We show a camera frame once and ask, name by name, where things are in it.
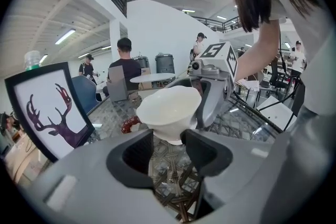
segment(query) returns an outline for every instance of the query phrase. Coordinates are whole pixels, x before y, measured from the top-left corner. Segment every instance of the glass table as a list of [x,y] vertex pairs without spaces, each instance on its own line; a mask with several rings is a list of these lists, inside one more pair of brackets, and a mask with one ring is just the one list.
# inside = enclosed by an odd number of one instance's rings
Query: glass table
[[[89,143],[107,137],[127,135],[121,132],[122,123],[135,116],[141,101],[138,92],[132,92],[125,101],[111,102],[109,98],[104,99],[89,112],[90,121],[99,126],[90,137]],[[145,124],[136,126],[136,130],[144,129],[147,129]],[[273,143],[279,134],[279,130],[266,118],[234,98],[224,102],[215,122],[205,131],[265,143]],[[194,220],[200,181],[184,145],[171,145],[154,136],[149,176],[154,182],[156,198],[173,217],[181,222]]]

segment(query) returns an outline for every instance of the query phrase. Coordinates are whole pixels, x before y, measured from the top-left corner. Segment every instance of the white bowl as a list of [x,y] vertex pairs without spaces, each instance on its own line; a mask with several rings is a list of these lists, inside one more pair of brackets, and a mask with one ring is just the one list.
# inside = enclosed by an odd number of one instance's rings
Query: white bowl
[[181,144],[180,134],[184,130],[196,128],[194,114],[201,100],[195,88],[165,88],[143,99],[137,116],[150,129],[154,129],[158,138],[177,145]]

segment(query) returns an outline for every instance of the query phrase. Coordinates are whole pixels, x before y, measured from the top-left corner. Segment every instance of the blue chair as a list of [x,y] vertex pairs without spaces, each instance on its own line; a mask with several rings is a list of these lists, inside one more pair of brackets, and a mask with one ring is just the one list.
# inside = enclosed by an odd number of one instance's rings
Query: blue chair
[[100,103],[96,99],[96,85],[91,80],[84,76],[77,76],[72,78],[72,84],[74,84],[79,102],[85,113],[88,113]]

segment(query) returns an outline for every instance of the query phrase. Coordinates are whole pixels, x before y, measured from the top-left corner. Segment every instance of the neck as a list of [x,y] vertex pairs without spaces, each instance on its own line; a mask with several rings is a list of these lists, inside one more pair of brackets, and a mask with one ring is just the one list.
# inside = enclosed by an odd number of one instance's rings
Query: neck
[[122,52],[119,55],[120,55],[120,59],[125,59],[125,60],[131,59],[131,54],[129,52]]

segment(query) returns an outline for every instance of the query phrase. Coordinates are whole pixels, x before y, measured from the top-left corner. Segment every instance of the picture frame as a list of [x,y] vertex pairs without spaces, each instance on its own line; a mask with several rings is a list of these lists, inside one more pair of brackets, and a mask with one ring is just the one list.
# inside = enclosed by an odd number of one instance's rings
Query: picture frame
[[84,145],[95,128],[72,84],[68,62],[27,70],[5,79],[24,131],[55,162]]

